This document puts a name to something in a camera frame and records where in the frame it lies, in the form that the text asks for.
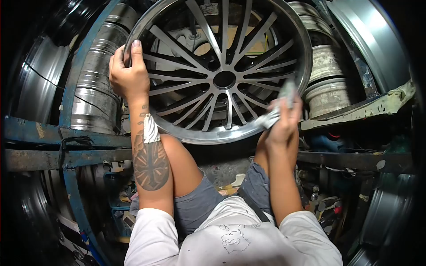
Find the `gray shorts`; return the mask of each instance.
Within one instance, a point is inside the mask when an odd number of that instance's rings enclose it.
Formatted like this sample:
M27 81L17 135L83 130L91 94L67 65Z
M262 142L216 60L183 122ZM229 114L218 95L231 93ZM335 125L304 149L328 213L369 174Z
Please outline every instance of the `gray shorts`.
M259 164L250 164L241 187L262 211L273 215L269 200L269 178ZM176 197L175 223L180 237L192 234L223 199L206 175L191 193Z

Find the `person's right hand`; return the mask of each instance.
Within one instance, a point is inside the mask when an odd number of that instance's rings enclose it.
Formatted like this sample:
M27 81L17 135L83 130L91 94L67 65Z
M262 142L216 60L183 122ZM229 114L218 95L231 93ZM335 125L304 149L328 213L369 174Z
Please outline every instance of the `person's right hand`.
M269 135L266 138L265 144L268 150L271 149L286 149L288 140L298 130L300 116L302 114L302 100L296 94L294 97L293 108L287 108L287 99L282 98L271 103L272 106L278 104L280 106L280 119L272 126Z
M150 91L150 78L142 57L142 44L139 40L132 43L132 66L126 68L123 63L124 45L115 51L109 60L109 81L116 94L129 104L146 99Z

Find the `black and silver wheel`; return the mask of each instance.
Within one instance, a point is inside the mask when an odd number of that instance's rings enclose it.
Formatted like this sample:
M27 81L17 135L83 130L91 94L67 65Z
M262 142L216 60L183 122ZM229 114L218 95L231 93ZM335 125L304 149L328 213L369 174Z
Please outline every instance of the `black and silver wheel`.
M252 121L284 80L293 75L304 90L311 75L308 33L282 0L162 0L136 23L125 60L135 39L151 78L151 113L185 143L229 143L260 132Z

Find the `white t-shirt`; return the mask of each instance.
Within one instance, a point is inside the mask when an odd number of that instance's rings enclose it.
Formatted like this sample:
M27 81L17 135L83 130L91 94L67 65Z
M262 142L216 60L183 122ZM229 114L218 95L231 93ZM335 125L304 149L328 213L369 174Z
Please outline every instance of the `white t-shirt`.
M240 197L219 203L180 249L168 213L139 210L124 260L124 266L342 264L342 256L311 212L292 213L276 228L262 223Z

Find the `concrete floor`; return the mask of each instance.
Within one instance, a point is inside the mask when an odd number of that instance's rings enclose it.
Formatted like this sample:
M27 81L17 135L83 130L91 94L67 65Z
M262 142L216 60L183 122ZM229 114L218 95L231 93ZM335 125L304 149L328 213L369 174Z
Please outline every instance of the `concrete floor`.
M216 186L235 181L237 174L245 174L256 151L260 134L244 140L215 146L185 144L199 168Z

